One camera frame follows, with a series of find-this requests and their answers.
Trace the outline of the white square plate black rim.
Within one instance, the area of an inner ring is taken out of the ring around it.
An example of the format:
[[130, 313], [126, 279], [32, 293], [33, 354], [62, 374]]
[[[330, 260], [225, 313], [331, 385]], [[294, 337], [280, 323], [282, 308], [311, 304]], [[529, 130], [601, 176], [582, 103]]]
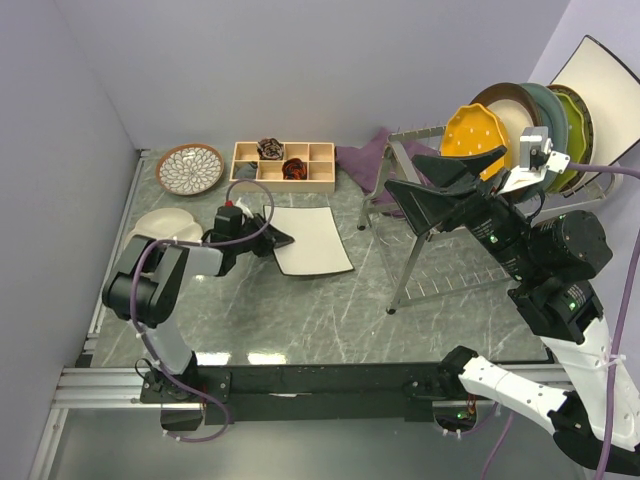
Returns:
[[271, 211], [271, 225], [294, 239], [293, 243], [274, 249], [283, 275], [306, 277], [354, 270], [330, 207], [263, 206], [266, 217]]

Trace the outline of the yellow polka dot plate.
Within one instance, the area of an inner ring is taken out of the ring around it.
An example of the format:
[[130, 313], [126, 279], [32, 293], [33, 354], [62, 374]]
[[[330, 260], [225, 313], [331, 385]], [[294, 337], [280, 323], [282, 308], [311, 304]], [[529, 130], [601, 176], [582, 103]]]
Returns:
[[507, 152], [480, 174], [483, 180], [512, 167], [511, 141], [502, 120], [485, 106], [473, 103], [461, 106], [448, 121], [440, 153], [443, 156], [467, 157], [488, 153], [504, 146]]

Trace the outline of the cream divided plate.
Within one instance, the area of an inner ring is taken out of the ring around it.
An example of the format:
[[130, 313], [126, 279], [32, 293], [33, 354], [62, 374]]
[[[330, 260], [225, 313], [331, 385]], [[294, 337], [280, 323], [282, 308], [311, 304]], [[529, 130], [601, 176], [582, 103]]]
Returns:
[[143, 215], [125, 237], [121, 249], [136, 236], [146, 236], [153, 239], [172, 239], [180, 241], [200, 240], [204, 230], [194, 216], [180, 208], [161, 208]]

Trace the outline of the floral patterned round plate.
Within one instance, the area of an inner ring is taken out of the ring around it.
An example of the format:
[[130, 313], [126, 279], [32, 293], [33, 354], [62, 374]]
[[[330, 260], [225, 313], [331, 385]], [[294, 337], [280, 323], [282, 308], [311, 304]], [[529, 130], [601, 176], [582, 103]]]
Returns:
[[214, 147], [190, 143], [168, 150], [156, 165], [155, 177], [165, 191], [193, 196], [215, 186], [224, 169], [224, 158]]

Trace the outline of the brown rimmed cream plate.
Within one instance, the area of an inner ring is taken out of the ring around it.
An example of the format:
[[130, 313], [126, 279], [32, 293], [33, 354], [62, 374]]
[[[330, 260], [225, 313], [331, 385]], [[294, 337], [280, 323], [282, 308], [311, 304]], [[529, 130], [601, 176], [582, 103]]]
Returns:
[[494, 113], [507, 129], [509, 151], [514, 158], [520, 153], [520, 136], [528, 127], [542, 126], [541, 115], [533, 96], [522, 86], [510, 82], [493, 84], [472, 100]]

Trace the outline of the teal round plate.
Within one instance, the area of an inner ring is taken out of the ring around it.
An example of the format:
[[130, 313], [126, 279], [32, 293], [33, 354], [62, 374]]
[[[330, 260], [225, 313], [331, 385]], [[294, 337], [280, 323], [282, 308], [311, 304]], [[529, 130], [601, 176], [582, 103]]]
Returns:
[[548, 87], [538, 83], [521, 83], [538, 108], [542, 125], [548, 129], [553, 149], [567, 153], [569, 141], [569, 123], [565, 109], [559, 97]]

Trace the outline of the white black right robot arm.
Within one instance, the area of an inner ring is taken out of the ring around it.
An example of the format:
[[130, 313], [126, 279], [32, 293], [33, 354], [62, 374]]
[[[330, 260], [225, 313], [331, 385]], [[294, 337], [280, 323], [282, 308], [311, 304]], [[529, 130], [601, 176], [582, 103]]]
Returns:
[[515, 171], [482, 179], [500, 149], [472, 157], [419, 155], [424, 183], [390, 179], [386, 190], [417, 233], [466, 228], [516, 282], [508, 293], [531, 332], [554, 354], [571, 388], [548, 387], [454, 348], [437, 367], [440, 390], [491, 399], [538, 424], [575, 463], [608, 473], [639, 472], [639, 391], [619, 353], [622, 326], [609, 326], [592, 286], [612, 258], [589, 211], [542, 222], [507, 197]]

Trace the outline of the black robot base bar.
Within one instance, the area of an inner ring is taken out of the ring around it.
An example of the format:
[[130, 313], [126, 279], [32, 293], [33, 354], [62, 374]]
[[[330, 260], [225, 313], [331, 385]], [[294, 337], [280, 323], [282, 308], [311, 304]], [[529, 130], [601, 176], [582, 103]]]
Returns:
[[180, 392], [159, 373], [147, 373], [140, 400], [183, 407], [207, 425], [233, 422], [401, 418], [449, 419], [477, 399], [434, 363], [202, 366], [194, 388]]

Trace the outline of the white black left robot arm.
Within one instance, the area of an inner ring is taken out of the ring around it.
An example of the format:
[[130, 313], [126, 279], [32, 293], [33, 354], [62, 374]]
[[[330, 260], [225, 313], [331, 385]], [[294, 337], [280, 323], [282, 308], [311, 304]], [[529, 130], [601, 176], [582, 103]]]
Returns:
[[294, 242], [268, 217], [226, 204], [199, 241], [134, 236], [109, 274], [102, 303], [132, 324], [154, 375], [165, 379], [173, 399], [186, 402], [199, 392], [200, 378], [196, 354], [174, 318], [181, 291], [195, 276], [225, 276], [244, 253], [265, 257]]

